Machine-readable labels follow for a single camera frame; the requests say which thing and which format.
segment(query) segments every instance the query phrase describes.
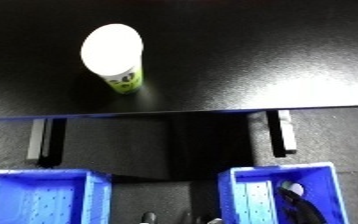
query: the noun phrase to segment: cup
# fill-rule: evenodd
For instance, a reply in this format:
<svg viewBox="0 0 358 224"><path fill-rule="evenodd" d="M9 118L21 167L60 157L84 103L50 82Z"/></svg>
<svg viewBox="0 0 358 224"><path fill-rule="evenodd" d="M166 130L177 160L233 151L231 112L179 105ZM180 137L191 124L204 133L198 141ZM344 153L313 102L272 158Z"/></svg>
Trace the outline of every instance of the cup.
<svg viewBox="0 0 358 224"><path fill-rule="evenodd" d="M84 41L81 59L116 92L129 94L143 83L143 42L136 30L109 24L94 30Z"/></svg>

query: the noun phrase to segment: blue plastic bin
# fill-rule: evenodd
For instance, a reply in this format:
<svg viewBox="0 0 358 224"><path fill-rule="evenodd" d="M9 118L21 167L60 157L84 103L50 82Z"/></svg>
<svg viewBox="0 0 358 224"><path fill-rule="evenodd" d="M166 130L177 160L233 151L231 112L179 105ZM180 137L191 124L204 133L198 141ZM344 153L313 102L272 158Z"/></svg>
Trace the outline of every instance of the blue plastic bin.
<svg viewBox="0 0 358 224"><path fill-rule="evenodd" d="M332 163L233 168L219 174L219 193L225 224L289 223L286 203L277 188L283 181L304 187L330 224L348 224L345 206Z"/></svg>
<svg viewBox="0 0 358 224"><path fill-rule="evenodd" d="M0 170L0 224L107 224L110 198L110 175Z"/></svg>

